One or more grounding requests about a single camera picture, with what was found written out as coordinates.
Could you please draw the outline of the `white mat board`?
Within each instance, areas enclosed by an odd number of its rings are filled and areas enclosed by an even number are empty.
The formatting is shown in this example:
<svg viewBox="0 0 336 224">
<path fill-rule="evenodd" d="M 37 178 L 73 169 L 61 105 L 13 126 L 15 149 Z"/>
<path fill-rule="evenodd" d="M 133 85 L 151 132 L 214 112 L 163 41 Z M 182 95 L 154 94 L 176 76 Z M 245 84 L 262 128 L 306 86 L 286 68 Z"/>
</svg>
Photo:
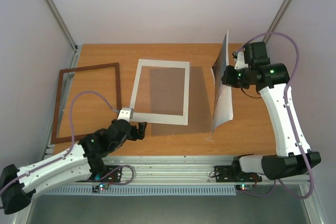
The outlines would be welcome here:
<svg viewBox="0 0 336 224">
<path fill-rule="evenodd" d="M 159 67 L 159 68 L 181 68 L 185 70 L 184 73 L 184 97 L 183 97 L 183 115 L 168 115 L 155 113 L 138 113 L 135 112 L 135 102 L 139 87 L 142 67 Z M 168 60 L 151 60 L 139 59 L 136 69 L 130 105 L 129 108 L 133 110 L 131 122 L 170 124 L 170 125 L 188 125 L 188 105 L 189 105 L 189 88 L 190 88 L 190 63 L 186 61 L 168 61 Z"/>
</svg>

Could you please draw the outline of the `landscape photo with white mat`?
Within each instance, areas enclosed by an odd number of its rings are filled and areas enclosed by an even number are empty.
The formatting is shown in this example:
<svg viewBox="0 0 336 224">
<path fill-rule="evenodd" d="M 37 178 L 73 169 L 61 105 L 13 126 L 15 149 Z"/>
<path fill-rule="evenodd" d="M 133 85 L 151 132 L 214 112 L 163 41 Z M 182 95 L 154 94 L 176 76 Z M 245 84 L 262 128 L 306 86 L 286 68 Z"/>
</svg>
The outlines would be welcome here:
<svg viewBox="0 0 336 224">
<path fill-rule="evenodd" d="M 218 57 L 211 67 L 215 88 L 212 134 L 218 126 L 233 119 L 232 88 L 222 84 L 225 68 L 229 65 L 228 35 L 229 31 L 226 32 Z"/>
</svg>

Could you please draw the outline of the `brown wooden picture frame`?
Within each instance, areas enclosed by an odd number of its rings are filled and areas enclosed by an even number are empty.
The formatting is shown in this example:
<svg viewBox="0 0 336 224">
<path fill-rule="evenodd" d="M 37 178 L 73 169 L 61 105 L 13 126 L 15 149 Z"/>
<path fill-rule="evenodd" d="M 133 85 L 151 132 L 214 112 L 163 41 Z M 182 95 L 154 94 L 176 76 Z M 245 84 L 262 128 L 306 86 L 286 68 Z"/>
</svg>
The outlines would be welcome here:
<svg viewBox="0 0 336 224">
<path fill-rule="evenodd" d="M 52 131 L 51 131 L 51 144 L 59 144 L 71 141 L 71 136 L 67 137 L 57 137 L 58 132 L 58 117 L 59 117 L 59 110 L 60 110 L 60 101 L 61 101 L 61 89 L 63 83 L 63 76 L 65 73 L 71 72 L 79 72 L 79 71 L 88 71 L 88 70 L 96 70 L 96 69 L 103 69 L 103 68 L 114 68 L 115 69 L 115 90 L 116 90 L 116 99 L 117 99 L 117 109 L 120 110 L 122 108 L 121 103 L 121 83 L 120 83 L 120 65 L 118 62 L 114 63 L 107 63 L 107 64 L 100 64 L 100 65 L 93 65 L 93 66 L 86 66 L 86 67 L 76 67 L 71 69 L 61 69 L 58 75 L 58 85 L 57 85 L 57 93 L 56 93 L 56 101 L 55 101 L 55 108 L 54 108 L 54 117 L 52 123 Z"/>
</svg>

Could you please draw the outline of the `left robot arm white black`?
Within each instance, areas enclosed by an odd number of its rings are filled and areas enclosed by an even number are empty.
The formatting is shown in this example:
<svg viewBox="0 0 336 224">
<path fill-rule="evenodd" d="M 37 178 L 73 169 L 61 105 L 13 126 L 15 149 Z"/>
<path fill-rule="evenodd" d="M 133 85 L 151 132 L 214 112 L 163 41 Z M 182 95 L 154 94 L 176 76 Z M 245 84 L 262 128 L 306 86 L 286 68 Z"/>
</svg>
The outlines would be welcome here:
<svg viewBox="0 0 336 224">
<path fill-rule="evenodd" d="M 107 129 L 86 135 L 65 151 L 28 166 L 14 164 L 1 172 L 1 210 L 6 215 L 26 208 L 33 199 L 58 186 L 91 178 L 105 177 L 103 158 L 120 148 L 125 141 L 142 140 L 146 122 L 131 125 L 126 120 L 113 120 Z"/>
</svg>

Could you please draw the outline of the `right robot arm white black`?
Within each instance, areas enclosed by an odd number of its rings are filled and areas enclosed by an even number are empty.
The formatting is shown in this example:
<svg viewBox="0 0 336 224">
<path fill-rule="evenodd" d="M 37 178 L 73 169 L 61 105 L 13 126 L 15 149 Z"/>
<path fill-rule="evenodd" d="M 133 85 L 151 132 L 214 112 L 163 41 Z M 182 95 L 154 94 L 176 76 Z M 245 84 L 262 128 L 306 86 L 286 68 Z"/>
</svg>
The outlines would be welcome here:
<svg viewBox="0 0 336 224">
<path fill-rule="evenodd" d="M 235 66 L 227 66 L 222 83 L 240 89 L 255 86 L 269 113 L 276 140 L 275 155 L 246 154 L 234 157 L 232 176 L 243 180 L 262 174 L 270 180 L 302 175 L 321 162 L 311 150 L 293 107 L 290 77 L 283 63 L 271 64 L 264 42 L 243 45 L 243 56 Z"/>
</svg>

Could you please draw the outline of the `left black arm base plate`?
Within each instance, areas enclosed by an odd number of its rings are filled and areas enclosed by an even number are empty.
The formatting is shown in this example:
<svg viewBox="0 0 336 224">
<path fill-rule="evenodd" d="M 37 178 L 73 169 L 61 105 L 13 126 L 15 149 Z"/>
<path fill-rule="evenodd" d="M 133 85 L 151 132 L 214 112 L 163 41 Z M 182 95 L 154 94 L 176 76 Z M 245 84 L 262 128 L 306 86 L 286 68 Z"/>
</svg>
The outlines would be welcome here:
<svg viewBox="0 0 336 224">
<path fill-rule="evenodd" d="M 122 167 L 117 165 L 107 165 L 100 173 L 93 173 L 86 182 L 116 182 L 119 183 L 122 175 Z"/>
</svg>

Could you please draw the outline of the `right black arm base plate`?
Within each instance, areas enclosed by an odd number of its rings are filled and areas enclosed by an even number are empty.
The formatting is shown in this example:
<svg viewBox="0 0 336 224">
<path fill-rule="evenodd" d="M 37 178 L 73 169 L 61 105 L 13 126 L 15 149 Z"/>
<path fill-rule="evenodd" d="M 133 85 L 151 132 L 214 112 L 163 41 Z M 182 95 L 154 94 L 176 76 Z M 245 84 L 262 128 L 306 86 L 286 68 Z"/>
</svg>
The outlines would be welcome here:
<svg viewBox="0 0 336 224">
<path fill-rule="evenodd" d="M 244 173 L 238 168 L 229 165 L 218 165 L 214 167 L 217 183 L 243 183 L 262 182 L 262 177 L 256 173 Z"/>
</svg>

